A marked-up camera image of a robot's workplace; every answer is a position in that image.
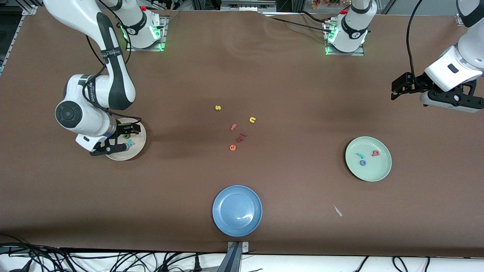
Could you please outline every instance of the table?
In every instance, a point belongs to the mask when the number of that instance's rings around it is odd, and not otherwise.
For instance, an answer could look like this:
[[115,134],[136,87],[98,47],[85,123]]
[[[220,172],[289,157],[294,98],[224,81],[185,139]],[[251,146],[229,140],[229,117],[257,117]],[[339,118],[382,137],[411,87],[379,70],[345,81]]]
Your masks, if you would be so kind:
[[[137,97],[123,114],[141,116],[148,139],[116,162],[57,124],[68,78],[100,65],[83,34],[39,8],[0,76],[0,231],[59,247],[223,252],[234,238],[214,225],[212,202],[242,184],[264,209],[240,239],[257,253],[482,256],[483,114],[424,108],[417,94],[390,100],[409,70],[407,22],[376,16],[366,56],[342,57],[324,54],[317,30],[258,13],[181,12],[164,52],[131,55]],[[465,31],[452,17],[416,17],[416,71]],[[358,136],[389,148],[384,180],[347,169]]]

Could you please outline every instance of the plate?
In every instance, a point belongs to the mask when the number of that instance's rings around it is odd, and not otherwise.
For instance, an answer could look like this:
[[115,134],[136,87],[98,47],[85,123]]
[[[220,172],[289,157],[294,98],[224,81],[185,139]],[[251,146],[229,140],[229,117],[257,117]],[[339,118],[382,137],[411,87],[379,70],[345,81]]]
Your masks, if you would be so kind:
[[[379,155],[373,156],[374,151],[378,151]],[[352,140],[346,147],[345,157],[350,171],[364,181],[380,181],[392,169],[390,151],[382,142],[372,137],[363,136]]]
[[[133,118],[120,118],[119,121],[121,123],[128,123],[128,122],[136,122],[136,119]],[[134,145],[130,146],[128,150],[118,153],[112,153],[110,155],[106,155],[106,157],[110,158],[111,160],[115,161],[126,161],[129,159],[134,158],[138,155],[146,143],[146,130],[142,123],[138,123],[141,127],[141,132],[138,135],[131,135],[129,138]],[[114,139],[110,139],[109,142],[114,145]],[[128,140],[125,139],[122,135],[118,137],[118,144],[127,143]]]
[[250,188],[230,186],[215,198],[212,217],[220,231],[232,237],[242,237],[253,232],[259,225],[262,203]]

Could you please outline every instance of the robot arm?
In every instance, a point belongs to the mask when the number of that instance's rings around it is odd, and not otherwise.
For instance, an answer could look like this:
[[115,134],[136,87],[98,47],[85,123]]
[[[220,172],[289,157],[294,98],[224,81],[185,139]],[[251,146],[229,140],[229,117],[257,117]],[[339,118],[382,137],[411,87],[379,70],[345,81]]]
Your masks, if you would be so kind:
[[[474,96],[476,79],[484,71],[484,0],[457,0],[459,15],[468,27],[457,44],[446,49],[425,73],[413,79],[405,73],[392,83],[392,100],[401,94],[422,92],[420,101],[466,112],[484,108],[484,99]],[[467,94],[464,86],[469,87]]]
[[[58,123],[78,133],[76,142],[93,154],[103,141],[128,132],[120,130],[119,122],[101,108],[126,109],[135,100],[135,88],[113,25],[95,0],[44,0],[44,4],[58,21],[91,37],[106,63],[108,76],[72,76],[55,111]],[[133,126],[136,132],[139,125]]]
[[328,42],[342,52],[353,52],[364,42],[368,34],[368,26],[377,13],[375,0],[353,0],[346,14],[339,14],[332,21],[336,21],[337,28]]
[[138,7],[136,0],[103,0],[123,22],[126,39],[134,48],[147,48],[161,37],[160,16]]

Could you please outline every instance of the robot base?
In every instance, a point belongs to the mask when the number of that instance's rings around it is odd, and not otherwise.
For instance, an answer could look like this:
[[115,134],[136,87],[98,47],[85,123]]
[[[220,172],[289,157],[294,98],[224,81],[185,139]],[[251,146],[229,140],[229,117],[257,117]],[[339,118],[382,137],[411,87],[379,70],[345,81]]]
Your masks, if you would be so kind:
[[168,22],[170,20],[170,16],[159,16],[158,14],[154,14],[154,24],[159,29],[153,29],[153,34],[156,36],[157,39],[151,46],[146,48],[136,48],[131,46],[131,44],[126,40],[126,50],[129,51],[148,51],[148,52],[159,52],[165,50],[166,44],[166,36],[168,35]]
[[[326,20],[324,23],[322,23],[323,29],[328,29],[328,30],[334,31],[335,21],[336,21],[336,17],[333,17],[330,20]],[[332,35],[332,34],[333,34],[332,32],[324,32],[324,43],[325,43],[325,46],[326,46],[326,48],[325,48],[326,49],[326,55],[364,56],[363,44],[360,45],[360,47],[358,47],[358,49],[356,49],[353,52],[343,52],[343,51],[336,49],[336,47],[334,47],[334,45],[332,45],[328,41],[329,36]]]
[[[136,120],[132,118],[121,118],[119,121],[121,123],[136,122]],[[146,130],[143,124],[138,124],[141,127],[141,132],[138,135],[131,135],[129,139],[125,139],[123,136],[118,137],[119,144],[125,143],[128,145],[128,142],[131,141],[133,145],[130,146],[126,151],[106,155],[106,157],[115,161],[126,161],[134,158],[141,152],[146,143]],[[114,144],[114,139],[110,139],[109,142]]]

